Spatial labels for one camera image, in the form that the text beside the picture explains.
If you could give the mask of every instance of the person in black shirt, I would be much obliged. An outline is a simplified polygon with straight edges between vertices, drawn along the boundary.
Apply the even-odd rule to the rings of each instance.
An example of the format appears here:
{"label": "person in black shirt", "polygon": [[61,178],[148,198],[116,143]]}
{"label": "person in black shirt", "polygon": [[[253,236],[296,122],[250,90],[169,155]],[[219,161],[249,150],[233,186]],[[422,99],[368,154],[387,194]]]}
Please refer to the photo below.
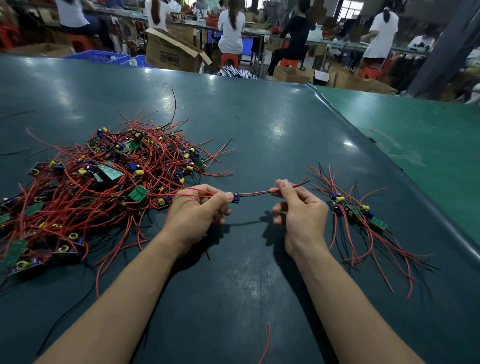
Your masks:
{"label": "person in black shirt", "polygon": [[290,42],[288,48],[277,49],[272,54],[272,61],[268,67],[268,75],[273,76],[275,66],[286,58],[293,61],[301,61],[307,54],[307,38],[310,30],[315,29],[315,24],[307,17],[307,11],[310,8],[310,0],[300,0],[295,8],[297,14],[290,19],[287,26],[280,34],[280,38],[285,38],[290,33]]}

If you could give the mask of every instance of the red plastic stool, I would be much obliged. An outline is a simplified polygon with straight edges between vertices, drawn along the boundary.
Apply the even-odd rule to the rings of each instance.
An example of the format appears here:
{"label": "red plastic stool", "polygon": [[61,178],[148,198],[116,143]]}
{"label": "red plastic stool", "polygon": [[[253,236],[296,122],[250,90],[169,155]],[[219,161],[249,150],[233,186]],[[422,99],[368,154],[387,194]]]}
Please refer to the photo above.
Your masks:
{"label": "red plastic stool", "polygon": [[20,30],[15,24],[0,24],[0,50],[26,45]]}
{"label": "red plastic stool", "polygon": [[239,68],[239,55],[232,53],[222,53],[222,61],[220,62],[220,68],[223,66],[228,66],[228,60],[232,61],[233,67],[236,69]]}
{"label": "red plastic stool", "polygon": [[370,68],[370,67],[365,67],[363,70],[361,70],[360,73],[360,78],[374,78],[376,80],[379,80],[382,78],[384,75],[384,70],[378,70],[375,68]]}
{"label": "red plastic stool", "polygon": [[67,40],[75,52],[85,52],[87,50],[96,49],[95,41],[90,36],[74,36],[67,34]]}
{"label": "red plastic stool", "polygon": [[282,59],[282,61],[280,62],[280,66],[282,67],[287,67],[287,66],[291,66],[293,68],[298,68],[299,67],[299,62],[298,61],[292,61],[292,60],[286,60],[285,58]]}

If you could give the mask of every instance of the ponytail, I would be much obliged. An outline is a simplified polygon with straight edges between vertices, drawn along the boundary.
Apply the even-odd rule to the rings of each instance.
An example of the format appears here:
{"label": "ponytail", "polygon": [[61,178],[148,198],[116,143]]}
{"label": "ponytail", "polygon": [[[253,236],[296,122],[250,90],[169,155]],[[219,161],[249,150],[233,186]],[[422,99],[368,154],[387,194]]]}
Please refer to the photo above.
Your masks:
{"label": "ponytail", "polygon": [[152,0],[152,10],[150,14],[152,15],[152,20],[155,25],[160,24],[160,0]]}
{"label": "ponytail", "polygon": [[385,23],[388,23],[390,20],[390,8],[385,8],[384,9],[384,21]]}
{"label": "ponytail", "polygon": [[228,19],[233,30],[237,30],[237,15],[240,12],[239,0],[228,0]]}

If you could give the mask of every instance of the gray metal column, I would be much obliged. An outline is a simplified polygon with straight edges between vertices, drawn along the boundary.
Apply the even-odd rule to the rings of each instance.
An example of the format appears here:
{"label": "gray metal column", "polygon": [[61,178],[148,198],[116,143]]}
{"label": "gray metal column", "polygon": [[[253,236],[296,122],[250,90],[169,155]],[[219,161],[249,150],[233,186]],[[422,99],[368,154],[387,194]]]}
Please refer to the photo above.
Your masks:
{"label": "gray metal column", "polygon": [[436,99],[480,39],[480,0],[463,0],[407,95]]}

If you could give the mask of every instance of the blue jeans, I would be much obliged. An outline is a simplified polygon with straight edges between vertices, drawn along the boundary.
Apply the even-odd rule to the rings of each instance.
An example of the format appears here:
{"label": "blue jeans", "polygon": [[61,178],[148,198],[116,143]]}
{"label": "blue jeans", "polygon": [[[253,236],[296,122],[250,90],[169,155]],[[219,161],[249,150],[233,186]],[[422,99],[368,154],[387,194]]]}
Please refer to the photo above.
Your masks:
{"label": "blue jeans", "polygon": [[114,50],[114,45],[110,35],[108,34],[108,24],[105,19],[99,19],[91,15],[85,15],[85,19],[90,24],[81,26],[79,28],[70,28],[69,26],[60,25],[63,32],[72,34],[74,36],[96,36],[100,37],[103,46],[109,50]]}

